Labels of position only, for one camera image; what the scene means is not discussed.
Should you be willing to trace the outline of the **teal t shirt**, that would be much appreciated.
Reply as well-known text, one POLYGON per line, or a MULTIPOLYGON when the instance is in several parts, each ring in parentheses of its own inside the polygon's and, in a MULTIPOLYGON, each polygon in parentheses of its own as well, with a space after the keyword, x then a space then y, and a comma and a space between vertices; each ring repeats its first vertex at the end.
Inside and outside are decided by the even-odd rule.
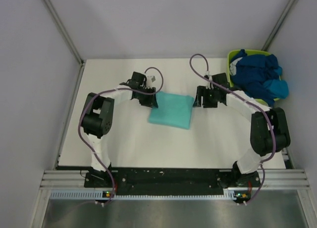
POLYGON ((156 94, 158 108, 152 108, 148 122, 181 129, 190 129, 194 98, 159 92, 156 94))

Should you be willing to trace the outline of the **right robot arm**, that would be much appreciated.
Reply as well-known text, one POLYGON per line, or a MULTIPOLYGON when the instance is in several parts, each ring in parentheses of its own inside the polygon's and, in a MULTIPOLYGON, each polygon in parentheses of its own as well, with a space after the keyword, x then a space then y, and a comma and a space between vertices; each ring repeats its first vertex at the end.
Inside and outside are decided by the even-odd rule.
POLYGON ((235 109, 251 124, 251 147, 234 162, 231 170, 232 182, 243 186, 264 162, 290 145, 285 112, 262 105, 244 91, 230 87, 225 73, 206 73, 203 78, 208 84, 197 87, 193 107, 217 108, 222 103, 235 109))

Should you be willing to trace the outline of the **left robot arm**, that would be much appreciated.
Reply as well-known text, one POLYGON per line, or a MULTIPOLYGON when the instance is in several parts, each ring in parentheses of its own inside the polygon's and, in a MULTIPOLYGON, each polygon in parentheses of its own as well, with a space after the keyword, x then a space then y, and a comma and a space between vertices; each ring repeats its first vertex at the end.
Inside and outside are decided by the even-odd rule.
POLYGON ((112 174, 107 171, 111 165, 107 134, 112 127, 115 107, 135 99, 141 106, 157 108, 156 93, 162 86, 157 90, 153 86, 155 80, 155 76, 147 72, 133 72, 130 79, 120 83, 116 88, 87 95, 79 120, 78 134, 91 150, 91 167, 98 171, 95 181, 100 186, 105 187, 112 182, 112 174))

